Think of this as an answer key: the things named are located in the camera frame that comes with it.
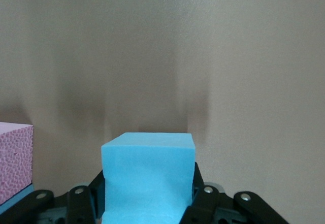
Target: gray wall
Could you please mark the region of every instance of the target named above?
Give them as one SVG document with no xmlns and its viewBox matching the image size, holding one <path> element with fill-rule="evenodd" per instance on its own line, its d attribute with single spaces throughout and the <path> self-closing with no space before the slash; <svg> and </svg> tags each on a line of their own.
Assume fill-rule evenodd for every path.
<svg viewBox="0 0 325 224">
<path fill-rule="evenodd" d="M 0 0 L 0 120 L 34 184 L 101 169 L 125 131 L 193 134 L 206 181 L 325 220 L 325 0 Z"/>
</svg>

